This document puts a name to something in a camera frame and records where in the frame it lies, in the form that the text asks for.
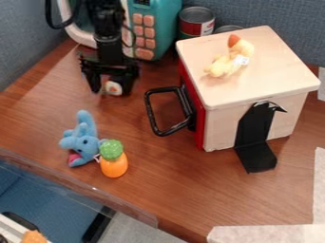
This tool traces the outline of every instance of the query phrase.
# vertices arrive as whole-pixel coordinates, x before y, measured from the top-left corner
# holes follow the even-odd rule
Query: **stuffed toy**
[[[94,160],[99,154],[99,146],[103,140],[97,138],[96,123],[90,113],[81,110],[77,114],[77,126],[64,132],[60,140],[63,149],[73,150],[68,157],[68,166],[75,167]]]
[[[122,143],[118,140],[99,140],[96,123],[89,112],[79,111],[77,120],[77,126],[66,130],[60,140],[61,148],[74,152],[68,157],[68,166],[75,167],[96,160],[107,177],[122,176],[128,168]]]
[[[237,72],[242,66],[248,65],[249,58],[254,54],[254,46],[232,34],[228,39],[229,53],[215,56],[212,65],[204,71],[212,77],[228,77]]]

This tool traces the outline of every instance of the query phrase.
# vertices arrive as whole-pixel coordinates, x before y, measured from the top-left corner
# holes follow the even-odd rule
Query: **black handle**
[[[161,131],[156,123],[155,120],[155,115],[152,110],[151,102],[150,102],[150,95],[152,94],[157,94],[157,93],[166,93],[166,92],[174,92],[179,98],[179,101],[182,105],[182,112],[185,116],[185,120],[173,125],[172,127],[165,129]],[[181,129],[183,129],[185,126],[189,126],[193,122],[193,109],[190,105],[190,102],[188,101],[185,90],[184,90],[184,85],[181,87],[176,87],[176,86],[170,86],[170,87],[159,87],[159,88],[153,88],[144,93],[144,103],[145,103],[145,108],[146,112],[148,115],[148,118],[150,120],[151,128],[153,132],[159,136],[159,137],[164,137],[171,135]]]

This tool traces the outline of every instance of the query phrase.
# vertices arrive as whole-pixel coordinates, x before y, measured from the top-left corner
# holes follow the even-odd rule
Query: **wooden table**
[[[129,97],[101,97],[81,78],[76,45],[66,41],[0,95],[0,159],[19,164],[78,193],[190,242],[204,242],[214,226],[311,223],[315,148],[325,147],[325,103],[312,93],[291,138],[269,143],[273,171],[247,175],[232,149],[196,149],[186,129],[156,137],[144,92],[179,82],[177,57],[143,64]],[[173,97],[154,100],[159,121],[182,119]],[[67,166],[58,141],[74,127],[76,113],[90,111],[100,138],[124,143],[130,166],[106,178],[96,162]]]

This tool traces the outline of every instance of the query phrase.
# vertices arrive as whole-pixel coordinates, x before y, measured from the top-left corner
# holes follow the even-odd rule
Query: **blue stuffed elephant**
[[[97,128],[91,114],[80,110],[77,114],[77,126],[64,132],[60,140],[63,149],[73,150],[75,154],[68,157],[68,166],[75,167],[86,164],[99,154],[102,141],[97,138]]]

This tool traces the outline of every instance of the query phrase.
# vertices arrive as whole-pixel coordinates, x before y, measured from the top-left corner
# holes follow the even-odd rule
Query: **toy duck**
[[[254,54],[254,46],[240,39],[235,34],[228,39],[229,53],[227,55],[217,54],[213,64],[204,71],[212,77],[226,77],[237,72],[243,65],[247,65],[249,58]]]

